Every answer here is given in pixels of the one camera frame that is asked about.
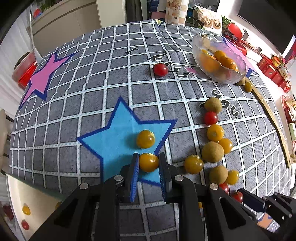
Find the yellow tomato upper right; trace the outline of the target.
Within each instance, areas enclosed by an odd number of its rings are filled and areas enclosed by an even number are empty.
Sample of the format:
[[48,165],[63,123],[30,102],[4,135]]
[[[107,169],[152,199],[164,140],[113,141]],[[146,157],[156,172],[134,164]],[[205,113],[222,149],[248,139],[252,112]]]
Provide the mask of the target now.
[[233,148],[233,143],[230,139],[222,138],[218,143],[224,149],[224,154],[228,154],[231,152],[231,150]]

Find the red tomato centre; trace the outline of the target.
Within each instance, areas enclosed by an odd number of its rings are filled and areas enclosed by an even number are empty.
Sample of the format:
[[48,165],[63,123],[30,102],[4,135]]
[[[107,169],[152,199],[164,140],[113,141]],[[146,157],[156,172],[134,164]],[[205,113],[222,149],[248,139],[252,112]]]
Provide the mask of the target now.
[[219,186],[225,191],[227,195],[229,194],[229,185],[227,183],[222,183]]

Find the grey grid tablecloth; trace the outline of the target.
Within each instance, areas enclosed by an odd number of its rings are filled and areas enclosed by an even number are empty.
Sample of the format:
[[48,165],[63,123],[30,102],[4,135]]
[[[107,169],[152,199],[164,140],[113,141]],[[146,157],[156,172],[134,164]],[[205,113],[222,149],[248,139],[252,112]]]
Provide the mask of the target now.
[[[84,34],[41,59],[16,111],[10,175],[65,199],[29,240],[295,240],[270,236],[279,225],[231,197],[240,188],[259,198],[290,197],[289,155],[273,97],[250,68],[250,93],[207,76],[193,57],[196,35],[225,43],[206,30],[143,21]],[[166,76],[154,75],[158,63]],[[216,124],[233,143],[217,163],[202,159],[211,97],[222,102]],[[156,137],[148,149],[136,144],[142,130]],[[139,168],[130,202],[134,153],[166,155],[168,202],[159,167]],[[204,162],[198,174],[185,171],[190,155]],[[209,181],[216,166],[239,172],[228,195]]]

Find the yellow tomato beside longan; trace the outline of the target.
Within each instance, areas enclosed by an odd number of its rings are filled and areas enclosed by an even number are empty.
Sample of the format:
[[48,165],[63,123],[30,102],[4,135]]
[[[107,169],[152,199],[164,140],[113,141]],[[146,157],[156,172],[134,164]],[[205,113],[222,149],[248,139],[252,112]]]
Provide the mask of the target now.
[[228,171],[228,177],[226,179],[226,183],[229,185],[234,185],[238,182],[239,172],[237,170]]

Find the red gift boxes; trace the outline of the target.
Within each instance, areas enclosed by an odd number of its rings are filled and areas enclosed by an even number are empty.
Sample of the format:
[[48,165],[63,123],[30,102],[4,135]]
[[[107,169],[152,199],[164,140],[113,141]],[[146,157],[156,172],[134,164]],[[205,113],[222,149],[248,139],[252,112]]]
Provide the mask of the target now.
[[283,71],[280,70],[280,66],[277,63],[274,65],[272,59],[262,55],[262,58],[257,63],[257,66],[266,77],[268,77],[278,87],[282,88],[284,93],[289,93],[291,91],[292,86],[290,81],[287,76],[284,76]]

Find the red plastic container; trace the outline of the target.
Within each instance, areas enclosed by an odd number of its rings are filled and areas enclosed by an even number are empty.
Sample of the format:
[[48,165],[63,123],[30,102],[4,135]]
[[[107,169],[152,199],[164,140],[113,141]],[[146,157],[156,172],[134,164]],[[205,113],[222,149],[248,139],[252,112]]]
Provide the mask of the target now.
[[18,84],[19,87],[25,89],[29,83],[30,77],[33,75],[37,68],[37,61],[34,50],[25,53],[17,61],[12,73],[12,79]]

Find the clear glass fruit bowl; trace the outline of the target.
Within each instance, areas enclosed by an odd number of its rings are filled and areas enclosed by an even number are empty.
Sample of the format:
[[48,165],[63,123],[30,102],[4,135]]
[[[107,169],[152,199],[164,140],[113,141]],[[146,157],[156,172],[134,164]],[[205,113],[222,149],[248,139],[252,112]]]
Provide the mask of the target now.
[[246,63],[225,43],[196,35],[192,53],[197,65],[212,80],[222,84],[236,84],[247,75]]

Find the green longan by bowl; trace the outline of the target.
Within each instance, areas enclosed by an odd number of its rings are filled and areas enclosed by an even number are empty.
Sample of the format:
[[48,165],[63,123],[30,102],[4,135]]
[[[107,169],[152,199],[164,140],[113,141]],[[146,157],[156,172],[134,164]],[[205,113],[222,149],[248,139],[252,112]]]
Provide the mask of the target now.
[[243,78],[242,78],[240,81],[238,81],[236,84],[239,85],[239,86],[241,86],[241,85],[244,85],[245,82],[246,82],[246,78],[243,77]]

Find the brown longan lower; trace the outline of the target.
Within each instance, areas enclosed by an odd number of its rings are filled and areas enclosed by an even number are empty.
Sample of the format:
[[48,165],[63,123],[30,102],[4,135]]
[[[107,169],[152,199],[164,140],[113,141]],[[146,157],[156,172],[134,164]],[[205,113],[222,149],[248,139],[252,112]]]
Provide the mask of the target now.
[[223,184],[228,177],[228,170],[224,166],[216,166],[210,170],[210,183]]

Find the dark yellow tomato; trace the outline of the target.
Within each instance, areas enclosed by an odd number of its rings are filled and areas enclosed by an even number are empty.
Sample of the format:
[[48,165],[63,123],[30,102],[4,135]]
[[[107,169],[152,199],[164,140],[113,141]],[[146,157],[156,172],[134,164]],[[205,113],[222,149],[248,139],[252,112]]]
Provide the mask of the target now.
[[198,174],[204,167],[203,160],[198,155],[190,155],[185,158],[184,168],[189,174]]

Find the small red tomato upper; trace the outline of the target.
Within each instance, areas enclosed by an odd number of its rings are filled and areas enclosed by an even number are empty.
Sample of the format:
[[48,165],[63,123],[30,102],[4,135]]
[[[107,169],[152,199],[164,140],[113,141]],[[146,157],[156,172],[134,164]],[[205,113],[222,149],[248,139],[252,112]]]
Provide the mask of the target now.
[[204,123],[207,126],[214,125],[218,122],[218,116],[217,113],[213,111],[208,111],[204,115]]

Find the olive tomato by bowl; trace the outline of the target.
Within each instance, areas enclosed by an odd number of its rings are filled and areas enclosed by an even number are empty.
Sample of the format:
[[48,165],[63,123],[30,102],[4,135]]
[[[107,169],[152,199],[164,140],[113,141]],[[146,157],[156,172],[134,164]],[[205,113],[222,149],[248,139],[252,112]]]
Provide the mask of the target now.
[[243,86],[244,86],[245,92],[247,92],[247,93],[252,92],[253,85],[250,82],[245,82],[245,84]]

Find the orange tomato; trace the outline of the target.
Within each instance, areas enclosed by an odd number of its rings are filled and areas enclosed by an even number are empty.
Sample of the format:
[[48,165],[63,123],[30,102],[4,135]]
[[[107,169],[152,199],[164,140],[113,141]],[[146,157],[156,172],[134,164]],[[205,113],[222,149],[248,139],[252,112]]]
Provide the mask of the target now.
[[151,153],[143,153],[139,157],[139,167],[145,173],[155,171],[159,166],[159,159],[156,155]]

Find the red tomato in tray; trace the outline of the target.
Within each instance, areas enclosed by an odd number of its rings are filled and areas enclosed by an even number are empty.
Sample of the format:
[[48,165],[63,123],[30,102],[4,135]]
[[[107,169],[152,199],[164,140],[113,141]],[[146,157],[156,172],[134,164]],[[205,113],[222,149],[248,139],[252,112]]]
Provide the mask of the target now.
[[27,223],[27,221],[25,219],[21,221],[21,225],[22,225],[22,228],[24,230],[29,230],[30,229],[30,226],[29,226],[29,224]]

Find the red tomato near text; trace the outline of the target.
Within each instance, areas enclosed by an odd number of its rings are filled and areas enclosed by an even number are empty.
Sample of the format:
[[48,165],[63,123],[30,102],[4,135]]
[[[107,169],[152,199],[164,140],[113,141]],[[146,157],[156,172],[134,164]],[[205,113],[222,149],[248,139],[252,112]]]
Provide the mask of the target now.
[[167,66],[163,63],[155,64],[153,67],[153,72],[155,76],[163,77],[168,73]]

